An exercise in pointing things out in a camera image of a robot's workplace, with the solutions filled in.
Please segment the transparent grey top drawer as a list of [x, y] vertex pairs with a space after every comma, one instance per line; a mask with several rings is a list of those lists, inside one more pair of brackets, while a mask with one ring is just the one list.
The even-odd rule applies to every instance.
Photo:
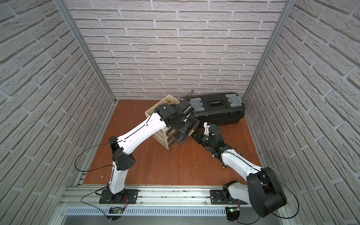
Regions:
[[197, 118], [189, 116], [184, 121], [184, 126], [182, 128], [170, 128], [166, 134], [172, 141], [175, 141], [175, 143], [183, 145], [197, 129], [199, 122], [200, 121]]

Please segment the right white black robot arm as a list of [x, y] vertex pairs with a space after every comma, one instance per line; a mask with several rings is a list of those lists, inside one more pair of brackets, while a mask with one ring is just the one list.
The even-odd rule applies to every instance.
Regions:
[[269, 167], [262, 168], [251, 163], [226, 144], [220, 127], [208, 126], [205, 131], [192, 134], [192, 137], [218, 159], [223, 168], [232, 168], [247, 182], [243, 185], [232, 181], [223, 185], [221, 191], [212, 191], [215, 197], [221, 197], [217, 202], [250, 204], [262, 218], [287, 204], [287, 197], [275, 172]]

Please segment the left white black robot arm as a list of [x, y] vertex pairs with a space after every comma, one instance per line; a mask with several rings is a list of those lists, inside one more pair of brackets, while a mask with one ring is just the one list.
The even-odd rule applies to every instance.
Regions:
[[125, 191], [127, 173], [136, 163], [132, 152], [156, 132], [169, 128], [169, 137], [183, 144], [195, 131], [199, 121], [192, 105], [182, 100], [179, 104], [163, 103], [155, 107], [152, 114], [126, 134], [109, 138], [112, 150], [112, 175], [100, 195], [100, 204], [129, 203], [130, 194]]

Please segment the black plastic toolbox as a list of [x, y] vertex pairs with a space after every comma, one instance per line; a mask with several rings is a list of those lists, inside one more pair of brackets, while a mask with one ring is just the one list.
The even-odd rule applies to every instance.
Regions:
[[200, 128], [204, 123], [216, 126], [237, 124], [245, 116], [246, 108], [236, 93], [206, 95], [192, 98], [189, 102]]

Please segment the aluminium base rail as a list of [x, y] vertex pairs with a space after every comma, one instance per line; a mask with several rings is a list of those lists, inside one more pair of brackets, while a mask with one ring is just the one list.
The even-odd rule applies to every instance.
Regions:
[[62, 216], [206, 216], [221, 217], [252, 209], [247, 186], [236, 183], [223, 186], [126, 185], [123, 200], [111, 200], [105, 188], [83, 185], [66, 188], [57, 211]]

